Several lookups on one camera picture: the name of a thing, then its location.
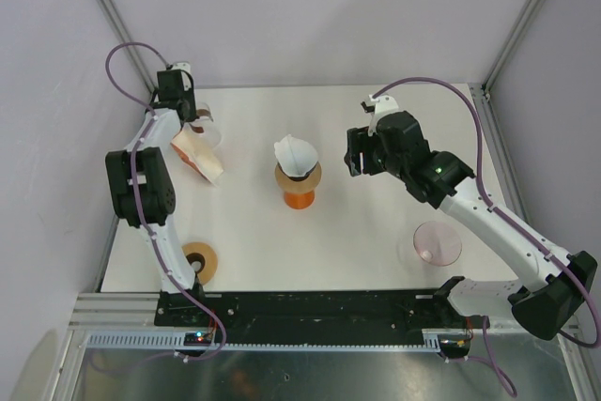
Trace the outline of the white paper coffee filter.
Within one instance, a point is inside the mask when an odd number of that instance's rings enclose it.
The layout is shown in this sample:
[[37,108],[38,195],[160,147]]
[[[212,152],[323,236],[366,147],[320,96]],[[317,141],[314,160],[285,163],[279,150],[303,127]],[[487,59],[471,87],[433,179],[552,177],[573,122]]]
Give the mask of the white paper coffee filter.
[[308,142],[293,137],[290,134],[276,142],[273,146],[274,155],[278,164],[279,162],[284,162],[287,160],[293,160],[296,162],[318,162],[318,153],[316,149]]

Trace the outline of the orange glass flask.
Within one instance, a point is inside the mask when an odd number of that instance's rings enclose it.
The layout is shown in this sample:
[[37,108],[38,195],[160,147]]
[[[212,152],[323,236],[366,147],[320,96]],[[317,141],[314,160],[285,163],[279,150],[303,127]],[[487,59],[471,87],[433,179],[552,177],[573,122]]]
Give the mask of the orange glass flask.
[[306,193],[291,193],[284,191],[285,203],[293,209],[309,208],[314,203],[315,196],[314,190]]

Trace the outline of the blue glass dripper cone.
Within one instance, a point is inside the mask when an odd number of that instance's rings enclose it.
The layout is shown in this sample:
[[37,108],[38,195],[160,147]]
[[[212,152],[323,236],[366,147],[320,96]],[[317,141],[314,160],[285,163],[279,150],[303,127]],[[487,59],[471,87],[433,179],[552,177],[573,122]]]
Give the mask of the blue glass dripper cone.
[[284,162],[279,162],[282,172],[288,178],[296,181],[307,179],[315,171],[316,165],[317,161],[296,162],[293,160],[287,160]]

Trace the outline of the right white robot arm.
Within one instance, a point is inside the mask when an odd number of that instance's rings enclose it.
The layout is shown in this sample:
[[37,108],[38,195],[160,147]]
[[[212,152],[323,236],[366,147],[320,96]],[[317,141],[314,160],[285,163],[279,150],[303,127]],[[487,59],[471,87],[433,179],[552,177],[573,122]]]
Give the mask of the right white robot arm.
[[430,149],[410,113],[366,111],[369,125],[347,131],[349,173],[400,179],[414,199],[467,227],[516,276],[497,282],[450,279],[433,303],[440,325],[454,327],[466,316],[514,319],[530,334],[550,340],[581,305],[600,318],[590,295],[597,269],[590,254],[552,245],[504,205],[493,203],[469,166],[450,152]]

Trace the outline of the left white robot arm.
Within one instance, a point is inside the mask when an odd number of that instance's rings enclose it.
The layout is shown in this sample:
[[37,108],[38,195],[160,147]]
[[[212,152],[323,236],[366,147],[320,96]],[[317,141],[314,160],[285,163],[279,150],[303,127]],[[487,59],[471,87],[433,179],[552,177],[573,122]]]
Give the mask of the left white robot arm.
[[161,291],[177,294],[197,282],[177,237],[176,191],[164,156],[197,114],[189,64],[177,63],[157,76],[159,88],[140,130],[124,149],[106,155],[105,166],[116,216],[139,232],[156,258]]

